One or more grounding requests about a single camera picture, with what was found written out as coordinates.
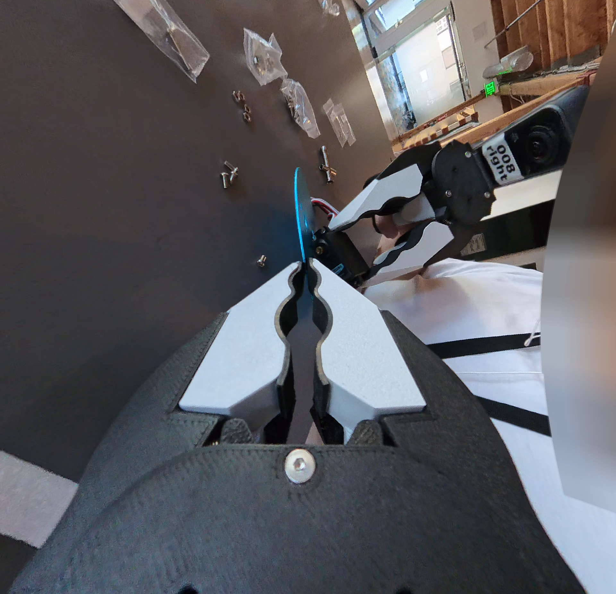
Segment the flat clear bag white label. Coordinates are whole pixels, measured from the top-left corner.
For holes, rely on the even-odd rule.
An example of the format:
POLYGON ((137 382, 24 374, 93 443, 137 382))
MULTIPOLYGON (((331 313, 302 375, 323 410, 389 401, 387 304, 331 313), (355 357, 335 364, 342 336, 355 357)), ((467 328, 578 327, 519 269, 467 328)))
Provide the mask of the flat clear bag white label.
POLYGON ((202 43, 166 0, 113 0, 194 83, 210 59, 202 43))

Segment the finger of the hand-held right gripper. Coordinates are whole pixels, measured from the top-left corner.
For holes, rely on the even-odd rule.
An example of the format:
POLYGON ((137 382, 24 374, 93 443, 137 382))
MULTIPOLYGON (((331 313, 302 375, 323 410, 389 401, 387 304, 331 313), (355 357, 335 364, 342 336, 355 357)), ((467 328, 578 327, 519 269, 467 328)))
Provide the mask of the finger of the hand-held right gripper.
POLYGON ((329 230, 344 231, 358 221, 371 218, 377 233, 374 216, 393 215, 400 226, 435 220, 435 211, 421 190, 423 174, 416 164, 408 165, 393 174, 381 174, 329 222, 329 230))
POLYGON ((422 223, 405 234, 404 241, 374 260, 373 275, 406 275, 425 266, 453 240, 450 227, 438 221, 422 223))

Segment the glass door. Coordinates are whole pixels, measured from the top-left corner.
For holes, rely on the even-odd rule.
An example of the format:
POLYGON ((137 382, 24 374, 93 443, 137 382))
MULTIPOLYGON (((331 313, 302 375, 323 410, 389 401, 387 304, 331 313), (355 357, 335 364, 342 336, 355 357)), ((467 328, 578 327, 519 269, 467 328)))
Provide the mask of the glass door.
POLYGON ((371 51, 391 139, 471 98, 452 1, 383 52, 371 51))

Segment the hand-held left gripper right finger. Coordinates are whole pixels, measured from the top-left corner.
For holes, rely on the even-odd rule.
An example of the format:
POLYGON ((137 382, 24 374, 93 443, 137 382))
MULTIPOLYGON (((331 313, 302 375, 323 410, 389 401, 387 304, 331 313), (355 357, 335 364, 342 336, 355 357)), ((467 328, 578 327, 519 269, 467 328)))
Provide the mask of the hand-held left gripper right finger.
POLYGON ((426 407, 379 308, 317 259, 307 261, 315 351, 313 403, 318 419, 344 429, 426 407))

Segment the clear bag of screws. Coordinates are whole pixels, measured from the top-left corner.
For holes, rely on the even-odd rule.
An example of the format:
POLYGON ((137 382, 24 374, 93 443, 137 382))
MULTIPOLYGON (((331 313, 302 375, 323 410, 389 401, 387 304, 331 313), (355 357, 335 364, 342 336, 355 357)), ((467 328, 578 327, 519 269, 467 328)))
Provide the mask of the clear bag of screws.
POLYGON ((290 113, 298 126, 312 139, 320 136, 315 114, 304 87, 293 79, 286 78, 280 91, 287 101, 290 113))

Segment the dark grey desk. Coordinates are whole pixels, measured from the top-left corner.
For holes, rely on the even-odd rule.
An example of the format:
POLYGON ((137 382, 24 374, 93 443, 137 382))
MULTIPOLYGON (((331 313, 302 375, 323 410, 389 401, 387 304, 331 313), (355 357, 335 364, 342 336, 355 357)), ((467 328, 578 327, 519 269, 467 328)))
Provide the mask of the dark grey desk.
POLYGON ((301 260, 296 167, 341 208, 390 144, 344 6, 167 1, 211 54, 197 84, 112 0, 1 0, 1 449, 80 482, 14 591, 249 592, 269 560, 342 591, 330 526, 299 560, 321 492, 288 500, 292 447, 208 446, 222 424, 177 402, 225 311, 301 260), (275 35, 318 138, 251 74, 244 28, 275 35))

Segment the black servo motor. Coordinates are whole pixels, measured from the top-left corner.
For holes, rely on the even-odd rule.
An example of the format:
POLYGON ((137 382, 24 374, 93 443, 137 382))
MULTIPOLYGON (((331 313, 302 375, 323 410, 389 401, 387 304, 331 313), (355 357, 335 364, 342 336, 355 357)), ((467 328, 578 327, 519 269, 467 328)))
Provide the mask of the black servo motor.
POLYGON ((356 289, 362 286, 369 270, 368 264, 346 233, 334 232, 325 227, 313 234, 309 256, 356 289))

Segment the person's right hand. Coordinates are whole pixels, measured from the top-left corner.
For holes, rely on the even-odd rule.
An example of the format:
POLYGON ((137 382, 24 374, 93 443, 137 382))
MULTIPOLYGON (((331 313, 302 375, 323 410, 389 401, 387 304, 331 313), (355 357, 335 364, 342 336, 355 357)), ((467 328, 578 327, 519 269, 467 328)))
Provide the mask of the person's right hand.
POLYGON ((394 222, 393 215, 374 216, 374 223, 381 234, 377 248, 377 255, 395 247, 397 240, 412 228, 412 224, 406 223, 398 226, 394 222))

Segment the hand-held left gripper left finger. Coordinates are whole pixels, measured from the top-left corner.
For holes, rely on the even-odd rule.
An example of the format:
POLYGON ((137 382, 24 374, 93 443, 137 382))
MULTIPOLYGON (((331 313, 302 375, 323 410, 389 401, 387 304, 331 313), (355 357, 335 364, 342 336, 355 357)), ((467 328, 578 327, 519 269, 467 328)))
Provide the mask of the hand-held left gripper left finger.
POLYGON ((295 409, 288 335, 297 323, 304 266, 293 262, 232 306, 179 400, 186 412, 243 419, 251 430, 295 409))

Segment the thin black ceiling rod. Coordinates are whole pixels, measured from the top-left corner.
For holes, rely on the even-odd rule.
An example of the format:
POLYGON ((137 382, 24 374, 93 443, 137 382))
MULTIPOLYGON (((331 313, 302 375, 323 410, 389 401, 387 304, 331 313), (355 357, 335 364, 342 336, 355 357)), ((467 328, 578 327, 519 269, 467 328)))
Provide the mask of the thin black ceiling rod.
POLYGON ((525 17, 528 13, 530 13, 534 8, 536 8, 540 3, 544 0, 536 0, 531 6, 529 6, 524 12, 520 13, 513 21, 511 21, 508 25, 506 25, 499 33, 497 33, 494 37, 492 37, 488 43, 486 43, 483 48, 486 49, 488 46, 497 41, 501 36, 503 36, 509 29, 511 29, 516 23, 518 23, 523 17, 525 17))

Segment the clear ceiling lamp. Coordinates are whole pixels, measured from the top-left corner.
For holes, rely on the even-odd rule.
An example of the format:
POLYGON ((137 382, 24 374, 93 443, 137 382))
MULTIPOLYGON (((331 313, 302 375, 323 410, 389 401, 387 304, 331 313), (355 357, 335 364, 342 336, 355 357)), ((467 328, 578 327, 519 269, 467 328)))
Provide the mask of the clear ceiling lamp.
POLYGON ((497 76, 526 71, 534 62, 534 54, 528 46, 512 51, 497 64, 486 67, 482 73, 484 79, 494 79, 497 76))

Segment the clear bag of nuts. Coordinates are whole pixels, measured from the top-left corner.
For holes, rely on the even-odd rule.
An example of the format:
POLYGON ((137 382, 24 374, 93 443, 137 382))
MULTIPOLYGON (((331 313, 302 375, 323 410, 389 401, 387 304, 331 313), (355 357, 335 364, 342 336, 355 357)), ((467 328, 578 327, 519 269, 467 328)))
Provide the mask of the clear bag of nuts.
POLYGON ((274 34, 266 40, 244 28, 243 46, 246 65, 261 87, 276 79, 287 79, 288 73, 281 64, 282 50, 274 34))

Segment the blue round metal plate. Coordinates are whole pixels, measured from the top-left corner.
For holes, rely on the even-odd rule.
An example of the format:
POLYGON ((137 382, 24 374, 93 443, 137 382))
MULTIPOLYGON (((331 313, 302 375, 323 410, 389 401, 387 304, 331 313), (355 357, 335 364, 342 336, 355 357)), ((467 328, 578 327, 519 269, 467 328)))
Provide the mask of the blue round metal plate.
POLYGON ((294 193, 299 247, 303 267, 307 271, 309 268, 308 259, 314 255, 315 217, 307 182, 302 170, 299 167, 295 169, 294 193))

